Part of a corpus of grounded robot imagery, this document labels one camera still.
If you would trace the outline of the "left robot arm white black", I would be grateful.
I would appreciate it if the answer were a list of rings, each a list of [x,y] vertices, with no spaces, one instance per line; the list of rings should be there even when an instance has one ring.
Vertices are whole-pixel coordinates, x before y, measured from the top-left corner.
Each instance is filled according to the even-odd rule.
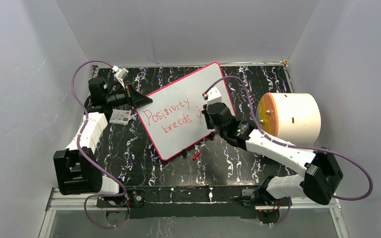
[[[130,85],[112,92],[103,77],[90,79],[88,88],[90,96],[82,105],[85,112],[76,136],[53,156],[59,190],[63,195],[107,195],[114,205],[123,206],[128,201],[126,187],[98,165],[95,150],[114,108],[126,105],[137,109],[153,100]]]

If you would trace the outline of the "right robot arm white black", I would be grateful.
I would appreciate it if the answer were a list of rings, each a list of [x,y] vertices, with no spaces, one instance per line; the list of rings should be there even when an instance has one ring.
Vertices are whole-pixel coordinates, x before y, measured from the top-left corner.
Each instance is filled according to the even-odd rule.
[[[325,149],[300,149],[295,145],[260,132],[248,121],[236,120],[222,102],[203,105],[207,128],[214,129],[228,144],[264,155],[295,172],[294,175],[268,176],[257,191],[248,195],[250,202],[273,205],[285,197],[309,198],[327,205],[343,178],[333,154]]]

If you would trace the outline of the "pink framed whiteboard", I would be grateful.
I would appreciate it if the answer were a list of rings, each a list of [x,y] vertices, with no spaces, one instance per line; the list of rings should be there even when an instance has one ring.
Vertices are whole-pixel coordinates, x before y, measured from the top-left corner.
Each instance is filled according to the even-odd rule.
[[[221,94],[221,101],[235,115],[232,97],[220,64],[212,62],[148,94],[152,103],[136,110],[161,160],[167,161],[207,137],[203,98],[209,86]]]

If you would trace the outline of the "red marker cap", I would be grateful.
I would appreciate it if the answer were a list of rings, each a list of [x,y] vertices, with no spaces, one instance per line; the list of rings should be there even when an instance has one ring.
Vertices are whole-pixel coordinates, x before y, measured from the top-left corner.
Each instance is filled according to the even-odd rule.
[[[193,160],[196,160],[199,156],[200,156],[200,153],[197,152],[197,153],[195,153],[195,154],[193,155],[192,159],[193,159]]]

